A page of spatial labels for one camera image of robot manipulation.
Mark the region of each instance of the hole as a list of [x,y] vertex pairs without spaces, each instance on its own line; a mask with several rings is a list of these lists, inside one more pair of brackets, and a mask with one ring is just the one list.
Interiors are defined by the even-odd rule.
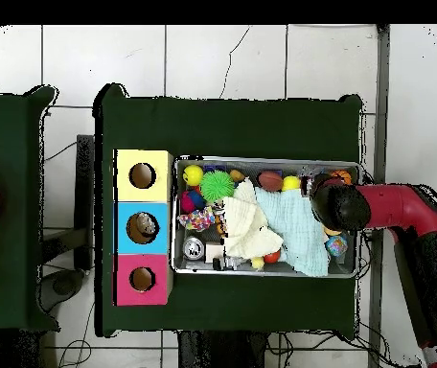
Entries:
[[149,244],[159,233],[157,219],[150,213],[139,212],[131,215],[126,223],[126,234],[137,244]]
[[135,188],[148,189],[155,183],[155,170],[149,164],[140,163],[131,167],[128,177]]
[[130,272],[131,287],[139,292],[151,290],[155,285],[155,274],[146,266],[133,269]]

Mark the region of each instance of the green table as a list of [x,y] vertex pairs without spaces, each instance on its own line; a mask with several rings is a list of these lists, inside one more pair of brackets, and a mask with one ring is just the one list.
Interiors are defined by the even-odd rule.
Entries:
[[54,330],[36,300],[41,264],[39,124],[55,89],[0,95],[0,328]]
[[109,84],[96,121],[96,333],[115,330],[335,329],[353,338],[355,279],[176,274],[166,306],[111,303],[114,149],[184,154],[358,161],[361,100],[191,101],[128,98]]

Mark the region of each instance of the white cloth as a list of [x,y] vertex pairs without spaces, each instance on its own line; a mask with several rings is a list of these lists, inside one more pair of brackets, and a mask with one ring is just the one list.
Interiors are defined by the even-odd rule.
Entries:
[[247,260],[277,252],[283,239],[268,229],[265,213],[258,206],[254,187],[246,178],[241,182],[234,197],[223,199],[227,236],[225,253]]

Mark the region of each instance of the small box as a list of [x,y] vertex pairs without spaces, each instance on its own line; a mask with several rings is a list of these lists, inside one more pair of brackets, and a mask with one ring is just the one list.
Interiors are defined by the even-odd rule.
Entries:
[[173,157],[167,151],[117,149],[115,153],[118,201],[170,201]]
[[118,255],[116,306],[166,305],[173,289],[167,255]]
[[170,209],[169,203],[118,202],[118,254],[168,255]]

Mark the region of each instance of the red ball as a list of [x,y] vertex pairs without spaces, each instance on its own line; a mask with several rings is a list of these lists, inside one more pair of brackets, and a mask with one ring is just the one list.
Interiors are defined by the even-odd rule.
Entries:
[[279,258],[280,258],[280,250],[278,250],[276,253],[267,254],[263,257],[264,262],[268,264],[276,263]]
[[284,180],[282,176],[273,171],[264,171],[258,176],[261,187],[269,192],[277,192],[282,189]]

